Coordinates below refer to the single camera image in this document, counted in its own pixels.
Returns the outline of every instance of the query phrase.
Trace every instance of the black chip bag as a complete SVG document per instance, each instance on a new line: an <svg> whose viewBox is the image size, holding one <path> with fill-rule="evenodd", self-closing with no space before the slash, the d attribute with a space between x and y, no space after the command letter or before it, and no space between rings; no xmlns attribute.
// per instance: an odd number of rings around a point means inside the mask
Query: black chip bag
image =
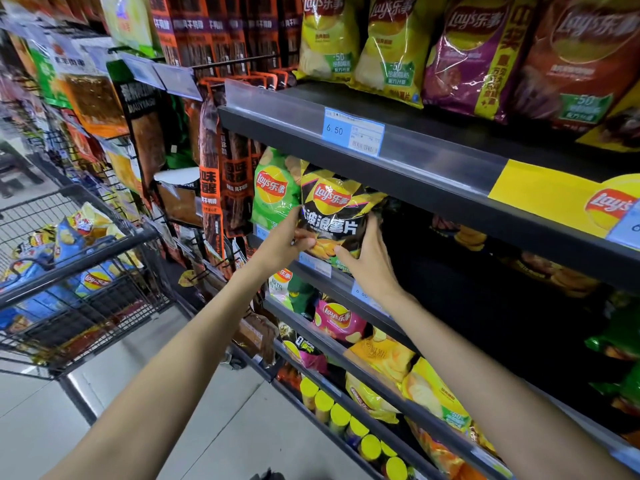
<svg viewBox="0 0 640 480"><path fill-rule="evenodd" d="M307 252L348 271L336 257L335 247L359 257L367 226L365 216L387 195L304 160L300 166L303 216L298 228L305 232L298 236L316 238L316 245Z"/></svg>

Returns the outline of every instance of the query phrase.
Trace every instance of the purple chip bag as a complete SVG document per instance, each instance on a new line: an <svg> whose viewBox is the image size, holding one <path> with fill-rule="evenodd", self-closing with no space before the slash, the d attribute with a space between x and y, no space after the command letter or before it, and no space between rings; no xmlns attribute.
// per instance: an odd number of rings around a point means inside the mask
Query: purple chip bag
<svg viewBox="0 0 640 480"><path fill-rule="evenodd" d="M314 325L331 338L355 344L362 340L367 322L331 298L324 296L316 304Z"/></svg>
<svg viewBox="0 0 640 480"><path fill-rule="evenodd" d="M514 69L539 0L450 0L431 49L422 101L506 122Z"/></svg>

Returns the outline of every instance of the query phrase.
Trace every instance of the white floor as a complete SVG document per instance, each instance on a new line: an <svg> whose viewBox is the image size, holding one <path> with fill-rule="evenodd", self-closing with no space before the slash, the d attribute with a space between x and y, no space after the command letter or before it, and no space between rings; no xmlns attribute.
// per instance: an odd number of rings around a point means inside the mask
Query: white floor
<svg viewBox="0 0 640 480"><path fill-rule="evenodd" d="M101 411L186 320L174 308L80 367L73 379ZM87 432L57 383L0 374L0 477L37 479ZM220 367L159 478L369 478L270 384Z"/></svg>

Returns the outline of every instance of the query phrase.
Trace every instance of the person's left hand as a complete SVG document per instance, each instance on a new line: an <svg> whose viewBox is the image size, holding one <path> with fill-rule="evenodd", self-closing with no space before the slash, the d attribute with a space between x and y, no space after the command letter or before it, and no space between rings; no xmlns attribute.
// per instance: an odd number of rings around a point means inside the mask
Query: person's left hand
<svg viewBox="0 0 640 480"><path fill-rule="evenodd" d="M289 215L270 231L267 239L261 243L247 263L247 266L252 265L258 270L258 273L263 274L265 280L290 265L301 252L316 245L316 240L313 237L306 237L296 240L294 244L291 243L296 234L299 214L300 206L291 209Z"/></svg>

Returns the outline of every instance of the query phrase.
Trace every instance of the metal wire basket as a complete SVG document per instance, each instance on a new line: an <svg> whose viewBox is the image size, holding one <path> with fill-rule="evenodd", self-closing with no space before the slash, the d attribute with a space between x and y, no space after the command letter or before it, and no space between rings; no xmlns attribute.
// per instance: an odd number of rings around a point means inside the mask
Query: metal wire basket
<svg viewBox="0 0 640 480"><path fill-rule="evenodd" d="M107 215L124 237L100 238L57 264L43 260L30 244L16 256L30 235L59 224L85 202ZM42 268L33 279L25 272L15 284L0 283L0 372L59 378L171 305L157 237L152 228L124 221L80 185L0 211L0 270L12 274L16 260L32 261L28 269Z"/></svg>

